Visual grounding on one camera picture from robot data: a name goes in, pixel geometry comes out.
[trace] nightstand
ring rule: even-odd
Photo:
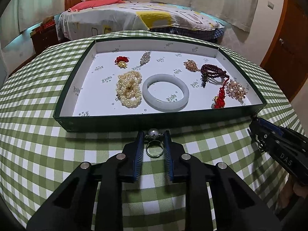
[[[59,44],[55,22],[39,26],[31,32],[31,39],[37,55],[50,46]]]

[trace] light switch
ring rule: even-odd
[[[268,7],[270,7],[271,9],[274,9],[274,4],[273,3],[271,3],[270,1],[269,1],[269,3],[268,3],[268,5],[267,5]]]

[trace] screw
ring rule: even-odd
[[[81,167],[82,169],[87,169],[89,166],[90,166],[90,164],[89,164],[88,162],[83,162],[83,163],[81,163],[81,165],[80,165],[80,167]]]
[[[220,169],[226,169],[227,168],[227,164],[226,163],[224,163],[224,162],[220,162],[220,163],[218,163],[218,165],[217,165]]]
[[[125,159],[125,157],[126,157],[126,155],[123,154],[123,153],[119,153],[119,154],[116,155],[116,158],[117,158],[118,160],[123,160],[123,159]]]
[[[191,156],[189,154],[182,154],[182,159],[183,160],[189,160]]]

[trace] gingham fabric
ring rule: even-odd
[[[12,75],[1,89],[0,194],[24,226],[81,162],[104,162],[136,137],[136,132],[67,133],[52,118],[70,72],[90,43],[100,38],[133,36],[204,43],[193,38],[145,31],[116,32],[71,41],[49,47]],[[222,49],[248,74],[267,100],[268,105],[259,116],[304,133],[289,101],[272,78],[235,52]],[[227,163],[274,209],[287,172],[251,143],[248,126],[248,120],[233,120],[170,129],[170,132],[173,141],[182,143],[186,152],[202,162]],[[124,230],[184,230],[184,194],[184,184],[168,182],[163,158],[151,159],[144,152],[138,183],[123,187]],[[213,204],[211,207],[215,220]]]
[[[156,33],[168,33],[179,36],[187,36],[195,39],[209,41],[216,43],[217,38],[224,35],[223,28],[217,28],[215,30],[189,30],[186,28],[178,28],[178,27],[164,27],[164,28],[150,28],[151,32]]]

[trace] ring band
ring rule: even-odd
[[[176,86],[178,86],[182,92],[184,97],[177,101],[177,102],[164,102],[161,101],[154,96],[152,96],[148,90],[150,84],[152,82],[170,82]],[[186,84],[178,79],[175,76],[168,75],[168,74],[156,74],[150,76],[148,79],[145,80],[145,82],[142,85],[142,95],[144,97],[144,100],[152,107],[159,111],[176,111],[184,107],[188,103],[189,99],[189,90]]]
[[[148,149],[149,149],[149,147],[150,147],[150,144],[152,143],[154,143],[154,142],[157,142],[159,145],[159,147],[161,148],[161,153],[160,154],[158,154],[158,155],[151,155],[150,153],[149,153],[149,151],[148,151]],[[163,145],[163,143],[161,142],[161,141],[159,141],[159,140],[153,140],[153,141],[150,141],[150,142],[148,142],[147,143],[147,146],[146,146],[146,148],[145,148],[145,151],[147,152],[147,155],[149,156],[149,157],[151,157],[151,158],[159,158],[159,157],[161,157],[162,156],[162,154],[164,153],[164,145]]]

